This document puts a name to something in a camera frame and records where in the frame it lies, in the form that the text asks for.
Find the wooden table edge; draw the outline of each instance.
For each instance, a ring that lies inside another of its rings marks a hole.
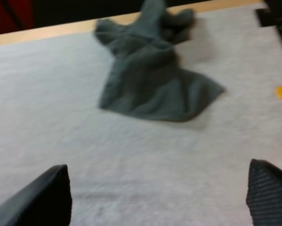
[[[173,14],[185,9],[192,8],[196,12],[207,12],[224,8],[233,8],[248,4],[260,3],[261,0],[212,0],[199,2],[194,4],[182,5],[169,8],[169,11]],[[137,17],[139,13],[131,13],[120,16],[110,17],[112,20],[120,24],[130,24]],[[51,38],[61,35],[81,33],[81,32],[90,32],[94,30],[96,24],[96,19],[61,24],[49,27],[36,28],[20,32],[12,32],[7,34],[0,34],[0,45],[19,43],[25,41],[39,40],[44,38]]]

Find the gray cloth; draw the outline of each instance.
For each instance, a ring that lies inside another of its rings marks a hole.
[[[116,57],[100,107],[150,120],[186,121],[200,114],[223,88],[178,66],[172,44],[188,39],[193,22],[192,10],[172,16],[163,0],[147,0],[127,26],[99,20],[95,34]]]

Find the dark background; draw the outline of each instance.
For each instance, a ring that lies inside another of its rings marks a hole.
[[[0,34],[138,12],[144,0],[0,0]],[[207,0],[166,0],[179,6]]]
[[[42,27],[138,12],[144,0],[34,0],[35,26]],[[179,6],[206,0],[166,0]]]

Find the crumpled towel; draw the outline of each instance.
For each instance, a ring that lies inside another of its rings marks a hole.
[[[264,160],[250,163],[246,203],[254,226],[282,226],[282,170]]]
[[[59,165],[0,205],[0,226],[69,226],[71,215],[67,166]]]
[[[173,16],[163,0],[146,0],[130,25],[98,20],[95,36],[115,56],[100,108],[163,121],[187,121],[224,89],[198,73],[179,68],[173,44],[188,39],[194,13]]]

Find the white felt surface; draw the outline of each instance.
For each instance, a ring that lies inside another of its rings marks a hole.
[[[196,120],[97,108],[113,58],[90,33],[0,46],[0,202],[69,167],[71,226],[249,226],[252,158],[282,168],[282,45],[261,5],[199,14],[182,66],[226,93]]]

